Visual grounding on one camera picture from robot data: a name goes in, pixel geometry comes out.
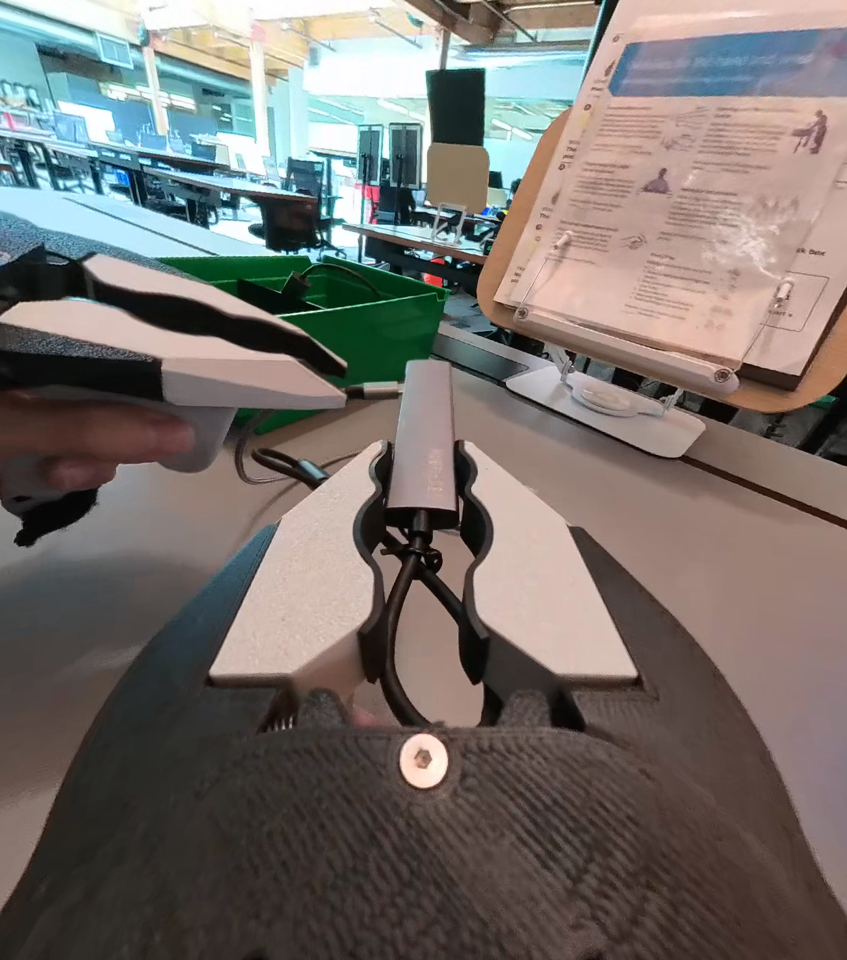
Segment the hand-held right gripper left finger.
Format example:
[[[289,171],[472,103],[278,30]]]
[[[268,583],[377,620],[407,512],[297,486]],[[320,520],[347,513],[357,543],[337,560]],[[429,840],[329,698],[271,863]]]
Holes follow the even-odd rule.
[[[209,669],[216,687],[355,690],[382,623],[375,557],[391,445],[379,440],[277,523]]]

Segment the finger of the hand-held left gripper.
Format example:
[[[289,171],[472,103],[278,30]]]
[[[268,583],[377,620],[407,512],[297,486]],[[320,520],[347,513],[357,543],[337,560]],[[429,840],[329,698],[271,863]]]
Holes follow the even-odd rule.
[[[348,371],[343,358],[293,323],[200,280],[99,253],[81,259],[81,274],[92,301],[153,327],[283,354],[324,376]]]
[[[116,306],[79,298],[10,306],[0,315],[0,325],[152,358],[159,362],[164,400],[177,406],[345,406],[345,391],[329,377],[346,365],[305,331],[260,310],[230,314],[211,309],[210,319],[237,321],[246,332],[262,334],[264,349],[217,335],[171,331]]]

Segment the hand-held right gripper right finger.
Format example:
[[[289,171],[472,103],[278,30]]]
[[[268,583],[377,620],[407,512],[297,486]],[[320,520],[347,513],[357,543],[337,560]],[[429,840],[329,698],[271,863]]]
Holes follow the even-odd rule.
[[[459,645],[484,687],[629,687],[639,678],[559,512],[472,441],[455,448],[471,555]]]

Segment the long grey usb hub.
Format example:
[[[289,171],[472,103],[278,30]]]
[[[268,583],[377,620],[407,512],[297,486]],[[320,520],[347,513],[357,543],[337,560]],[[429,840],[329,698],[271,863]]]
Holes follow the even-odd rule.
[[[240,278],[236,282],[236,295],[246,304],[275,316],[323,311],[325,307],[304,297],[310,290],[290,279],[289,286],[277,290],[254,280]]]

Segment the green plastic bin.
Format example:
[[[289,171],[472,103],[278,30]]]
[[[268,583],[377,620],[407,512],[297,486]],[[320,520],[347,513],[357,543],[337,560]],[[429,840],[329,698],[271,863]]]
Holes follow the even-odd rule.
[[[278,316],[308,333],[345,360],[351,386],[368,381],[402,380],[406,364],[430,357],[444,316],[448,291],[428,283],[335,256],[312,261],[302,255],[166,257],[175,271],[237,296],[237,281],[255,281],[281,290],[294,271],[336,259],[369,275],[390,296],[382,302]]]

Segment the person's left hand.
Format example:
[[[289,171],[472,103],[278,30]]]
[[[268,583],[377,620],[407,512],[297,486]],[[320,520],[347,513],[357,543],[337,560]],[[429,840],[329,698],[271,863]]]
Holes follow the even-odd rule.
[[[43,482],[59,493],[98,489],[120,466],[188,453],[193,444],[189,424],[141,406],[0,391],[0,471],[33,455]]]

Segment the black office chair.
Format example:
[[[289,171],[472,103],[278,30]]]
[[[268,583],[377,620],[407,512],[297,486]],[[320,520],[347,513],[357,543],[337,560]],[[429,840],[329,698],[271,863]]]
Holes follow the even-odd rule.
[[[329,156],[287,159],[281,190],[257,201],[260,227],[251,232],[278,254],[301,251],[331,252],[347,258],[333,242],[332,233],[342,221],[335,216],[338,196],[334,193],[333,161]]]

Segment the black standing monitor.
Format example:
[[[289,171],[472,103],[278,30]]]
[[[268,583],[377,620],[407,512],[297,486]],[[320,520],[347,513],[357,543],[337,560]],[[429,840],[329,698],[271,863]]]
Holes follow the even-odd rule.
[[[380,124],[357,127],[356,181],[360,186],[381,185],[383,139]]]
[[[390,186],[421,189],[424,126],[420,123],[390,124],[387,131]]]

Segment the wooden table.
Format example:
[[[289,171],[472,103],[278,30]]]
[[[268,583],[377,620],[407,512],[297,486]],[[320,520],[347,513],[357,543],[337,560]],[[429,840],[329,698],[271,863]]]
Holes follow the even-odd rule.
[[[412,271],[475,287],[489,259],[489,252],[480,244],[434,237],[423,226],[345,222],[342,230],[369,242],[371,257],[397,273]]]

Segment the cardboard backed stand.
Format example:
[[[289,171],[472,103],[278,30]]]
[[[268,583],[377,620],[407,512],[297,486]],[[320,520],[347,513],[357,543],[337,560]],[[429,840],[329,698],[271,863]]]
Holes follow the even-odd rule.
[[[482,213],[490,177],[490,159],[484,147],[432,142],[426,167],[426,201],[432,207]]]

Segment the black screen panel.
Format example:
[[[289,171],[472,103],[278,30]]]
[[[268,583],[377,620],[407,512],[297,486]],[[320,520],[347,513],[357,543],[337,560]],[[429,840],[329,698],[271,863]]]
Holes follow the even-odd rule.
[[[486,70],[428,70],[425,86],[431,141],[482,147],[486,127]]]

